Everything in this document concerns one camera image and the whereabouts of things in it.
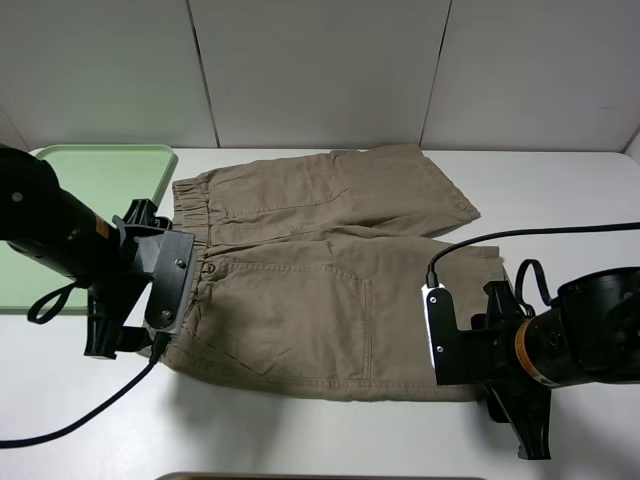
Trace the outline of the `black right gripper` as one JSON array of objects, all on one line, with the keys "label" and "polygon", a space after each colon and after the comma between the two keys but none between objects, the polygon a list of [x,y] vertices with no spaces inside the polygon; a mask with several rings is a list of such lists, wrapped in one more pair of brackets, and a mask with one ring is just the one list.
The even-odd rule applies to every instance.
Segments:
[{"label": "black right gripper", "polygon": [[506,281],[484,286],[486,311],[464,333],[469,381],[489,392],[491,410],[511,425],[520,442],[521,459],[549,459],[551,375],[542,320],[525,315]]}]

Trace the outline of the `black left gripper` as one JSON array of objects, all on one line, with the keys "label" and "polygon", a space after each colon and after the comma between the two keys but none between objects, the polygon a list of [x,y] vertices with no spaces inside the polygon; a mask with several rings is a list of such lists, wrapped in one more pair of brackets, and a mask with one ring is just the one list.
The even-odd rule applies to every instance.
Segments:
[{"label": "black left gripper", "polygon": [[168,218],[158,217],[156,211],[152,200],[135,199],[122,218],[113,218],[120,263],[88,289],[84,349],[87,357],[114,359],[119,352],[138,352],[152,344],[146,328],[129,327],[125,321],[152,280],[152,274],[144,270],[137,257],[142,252],[138,239],[155,238],[172,226]]}]

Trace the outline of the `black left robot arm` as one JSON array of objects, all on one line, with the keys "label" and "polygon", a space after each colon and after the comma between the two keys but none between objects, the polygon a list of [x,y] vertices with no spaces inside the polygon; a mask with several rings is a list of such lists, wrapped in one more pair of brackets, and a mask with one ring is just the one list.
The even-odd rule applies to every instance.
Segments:
[{"label": "black left robot arm", "polygon": [[137,265],[139,239],[161,235],[171,221],[149,199],[134,200],[124,217],[108,223],[64,190],[45,160],[1,148],[1,239],[17,253],[60,273],[70,284],[37,300],[29,322],[44,325],[66,306],[71,292],[87,292],[85,355],[113,359],[120,352],[151,350],[158,362],[170,338],[152,337],[126,319],[151,282]]}]

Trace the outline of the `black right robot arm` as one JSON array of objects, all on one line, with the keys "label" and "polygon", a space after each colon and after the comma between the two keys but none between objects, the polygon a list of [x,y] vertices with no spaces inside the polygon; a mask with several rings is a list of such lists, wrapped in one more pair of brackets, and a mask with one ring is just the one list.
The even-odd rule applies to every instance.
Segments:
[{"label": "black right robot arm", "polygon": [[463,334],[470,380],[487,389],[492,418],[511,425],[519,457],[547,460],[553,390],[639,381],[639,270],[568,282],[537,315],[525,313],[504,282],[485,291],[486,313]]}]

